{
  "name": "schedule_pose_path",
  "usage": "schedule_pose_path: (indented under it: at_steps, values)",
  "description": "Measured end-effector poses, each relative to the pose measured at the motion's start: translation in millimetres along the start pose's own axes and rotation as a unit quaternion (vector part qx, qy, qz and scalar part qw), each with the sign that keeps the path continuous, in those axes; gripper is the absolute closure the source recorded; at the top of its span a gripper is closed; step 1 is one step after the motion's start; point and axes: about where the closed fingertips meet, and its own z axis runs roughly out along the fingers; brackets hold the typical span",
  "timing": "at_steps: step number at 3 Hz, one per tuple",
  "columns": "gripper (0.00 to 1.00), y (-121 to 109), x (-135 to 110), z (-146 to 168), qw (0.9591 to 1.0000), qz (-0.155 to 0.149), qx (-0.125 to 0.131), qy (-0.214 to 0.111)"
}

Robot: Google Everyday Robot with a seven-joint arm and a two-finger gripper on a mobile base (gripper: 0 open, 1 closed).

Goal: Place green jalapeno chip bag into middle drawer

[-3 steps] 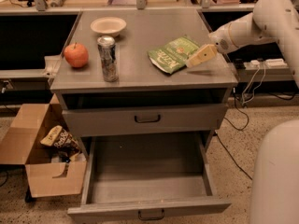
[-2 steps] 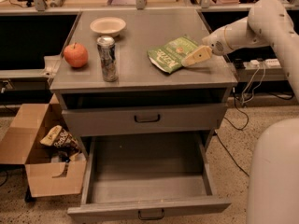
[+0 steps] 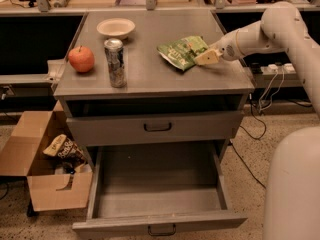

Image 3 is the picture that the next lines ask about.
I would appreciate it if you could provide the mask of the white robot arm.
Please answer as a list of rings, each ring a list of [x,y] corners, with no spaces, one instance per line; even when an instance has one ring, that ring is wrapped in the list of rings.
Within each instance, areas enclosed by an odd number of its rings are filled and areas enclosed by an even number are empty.
[[[279,52],[294,69],[291,86],[303,89],[320,115],[320,46],[292,3],[269,5],[260,20],[225,34],[195,63]],[[320,126],[294,131],[277,145],[268,171],[262,240],[320,240]]]

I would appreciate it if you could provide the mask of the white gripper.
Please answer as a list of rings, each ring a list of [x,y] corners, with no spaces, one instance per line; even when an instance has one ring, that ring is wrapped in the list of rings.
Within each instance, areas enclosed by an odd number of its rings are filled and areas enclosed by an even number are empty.
[[[226,61],[234,61],[241,57],[237,45],[237,30],[227,33],[220,40],[210,45],[210,49],[194,58],[197,65],[210,65],[219,62],[222,58]]]

